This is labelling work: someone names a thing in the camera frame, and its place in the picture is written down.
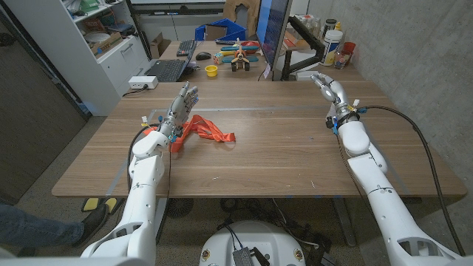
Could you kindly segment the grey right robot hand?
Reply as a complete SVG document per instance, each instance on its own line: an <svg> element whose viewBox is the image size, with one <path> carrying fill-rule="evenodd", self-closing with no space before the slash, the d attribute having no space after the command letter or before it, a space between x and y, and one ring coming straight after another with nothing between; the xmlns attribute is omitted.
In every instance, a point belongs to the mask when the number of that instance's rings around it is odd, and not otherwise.
<svg viewBox="0 0 473 266"><path fill-rule="evenodd" d="M333 125L341 126L344 123L359 120L359 115L349 104L347 93L338 81L318 71L310 78L320 88L322 96L332 103L327 116Z"/></svg>

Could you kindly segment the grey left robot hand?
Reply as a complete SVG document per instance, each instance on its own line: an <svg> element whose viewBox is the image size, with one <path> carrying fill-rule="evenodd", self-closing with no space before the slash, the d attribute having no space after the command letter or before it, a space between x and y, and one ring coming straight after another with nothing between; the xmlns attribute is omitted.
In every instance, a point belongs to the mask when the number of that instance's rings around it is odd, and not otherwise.
<svg viewBox="0 0 473 266"><path fill-rule="evenodd" d="M168 139L182 135L183 124L188 120L191 109L199 100L197 93L198 87L190 87L189 82L186 81L164 116L160 124L160 133L167 136Z"/></svg>

